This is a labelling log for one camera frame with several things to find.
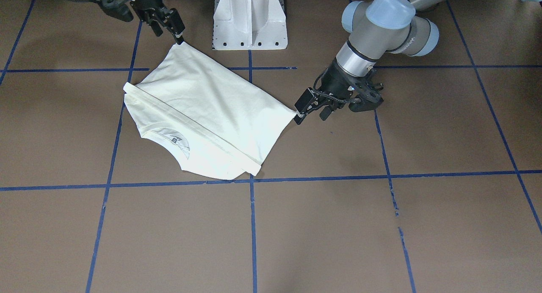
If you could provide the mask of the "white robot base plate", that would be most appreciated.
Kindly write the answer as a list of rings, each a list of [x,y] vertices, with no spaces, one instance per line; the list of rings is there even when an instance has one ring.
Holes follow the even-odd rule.
[[[215,50],[284,50],[286,0],[214,0]]]

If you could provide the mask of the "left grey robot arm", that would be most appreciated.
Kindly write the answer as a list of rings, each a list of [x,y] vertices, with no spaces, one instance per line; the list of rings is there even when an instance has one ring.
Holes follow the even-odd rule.
[[[432,21],[416,13],[445,0],[354,1],[345,8],[341,23],[349,37],[329,67],[295,104],[296,124],[320,111],[325,121],[345,106],[352,112],[372,111],[383,103],[382,85],[373,83],[374,65],[385,53],[424,56],[439,42]],[[521,0],[540,2],[540,0]]]

